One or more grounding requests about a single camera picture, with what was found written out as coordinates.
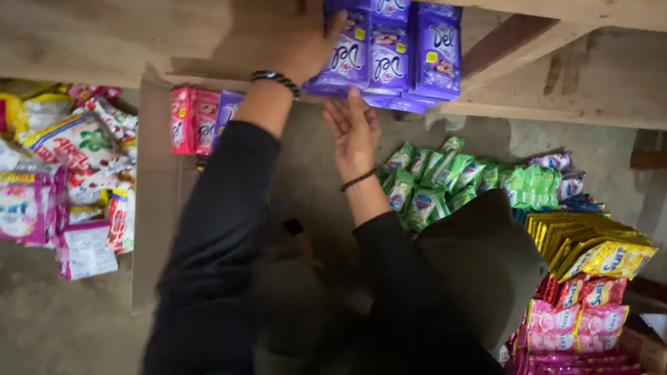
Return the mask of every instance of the black bracelet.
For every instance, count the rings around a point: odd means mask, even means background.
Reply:
[[[281,85],[285,86],[292,92],[292,95],[294,95],[294,100],[299,100],[299,98],[301,97],[301,90],[299,89],[299,87],[294,82],[292,82],[291,79],[285,77],[280,73],[276,73],[272,70],[258,70],[255,73],[252,73],[252,76],[250,77],[251,82],[259,81],[260,79],[268,79],[270,81],[276,81]]]
[[[355,178],[352,181],[350,181],[350,182],[346,183],[345,185],[341,186],[340,191],[344,193],[348,189],[348,187],[354,185],[355,183],[364,181],[365,179],[369,178],[370,176],[378,174],[378,172],[379,172],[379,170],[377,168],[373,168],[367,174],[365,174],[365,175],[363,175],[359,178]]]

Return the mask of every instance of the concrete floor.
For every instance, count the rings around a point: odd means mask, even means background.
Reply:
[[[355,263],[350,234],[354,225],[339,191],[340,178],[321,111],[320,106],[308,104],[298,104],[292,111],[274,197],[301,219],[325,264],[346,270]],[[667,242],[662,238],[667,231],[661,230],[667,228],[667,215],[661,213],[664,185],[645,202],[652,176],[629,168],[634,129],[437,116],[427,118],[432,127],[426,131],[423,123],[396,123],[386,111],[381,111],[380,119],[383,136],[378,163],[405,141],[437,147],[449,132],[467,139],[465,152],[507,161],[559,147],[571,149],[576,166],[587,172],[585,190],[606,202],[615,220],[634,226],[642,222],[650,230],[644,230],[647,234]],[[644,218],[647,207],[652,220]],[[667,274],[667,258],[662,255],[649,264],[649,276]],[[131,257],[123,256],[122,269],[114,274],[78,282],[58,280],[53,257],[47,250],[2,244],[0,375],[136,373],[151,316],[149,310],[130,315]]]

